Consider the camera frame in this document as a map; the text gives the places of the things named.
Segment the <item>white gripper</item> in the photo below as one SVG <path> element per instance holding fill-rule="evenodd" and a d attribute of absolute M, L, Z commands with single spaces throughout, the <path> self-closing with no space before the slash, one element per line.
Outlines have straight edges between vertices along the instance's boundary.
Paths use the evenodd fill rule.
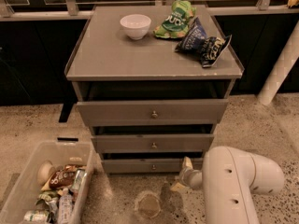
<path fill-rule="evenodd" d="M 182 163 L 182 170 L 179 173 L 179 181 L 175 181 L 170 187 L 171 191 L 180 191 L 189 187 L 191 189 L 200 188 L 200 171 L 194 170 L 192 161 L 189 157 L 185 157 Z"/>

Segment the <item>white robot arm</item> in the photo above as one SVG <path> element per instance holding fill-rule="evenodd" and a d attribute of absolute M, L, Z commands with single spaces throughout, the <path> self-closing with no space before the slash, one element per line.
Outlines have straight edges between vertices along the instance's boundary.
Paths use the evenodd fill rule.
<path fill-rule="evenodd" d="M 233 147 L 213 147 L 200 170 L 184 159 L 171 190 L 201 189 L 206 224 L 260 224 L 252 196 L 276 195 L 283 187 L 284 174 L 275 161 Z"/>

